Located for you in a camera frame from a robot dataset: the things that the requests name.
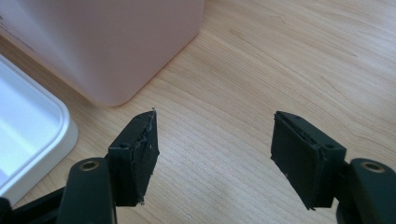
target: wood grain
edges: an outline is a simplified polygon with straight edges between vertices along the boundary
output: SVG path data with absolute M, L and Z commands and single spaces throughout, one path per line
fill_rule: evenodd
M 119 223 L 335 223 L 306 211 L 270 160 L 273 115 L 298 114 L 348 148 L 396 168 L 396 2 L 206 0 L 200 34 L 130 102 L 92 105 L 0 39 L 0 53 L 68 106 L 74 150 L 18 205 L 104 156 L 135 115 L 156 107 L 161 155 L 146 205 Z

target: pink box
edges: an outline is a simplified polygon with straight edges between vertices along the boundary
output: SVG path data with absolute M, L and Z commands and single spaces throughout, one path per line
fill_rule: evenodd
M 198 33 L 204 0 L 2 0 L 0 34 L 99 105 L 121 105 Z

